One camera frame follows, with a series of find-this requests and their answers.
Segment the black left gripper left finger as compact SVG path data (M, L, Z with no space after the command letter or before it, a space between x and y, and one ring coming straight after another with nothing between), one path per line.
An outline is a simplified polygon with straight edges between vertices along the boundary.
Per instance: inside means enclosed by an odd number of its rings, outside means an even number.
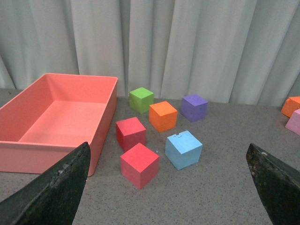
M28 185L0 203L2 225L73 223L90 166L90 146L82 143Z

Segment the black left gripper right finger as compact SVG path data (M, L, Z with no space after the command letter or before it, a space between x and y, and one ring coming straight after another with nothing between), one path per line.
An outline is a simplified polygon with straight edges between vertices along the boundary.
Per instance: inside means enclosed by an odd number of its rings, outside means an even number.
M261 202L274 225L300 223L300 172L251 143L247 164Z

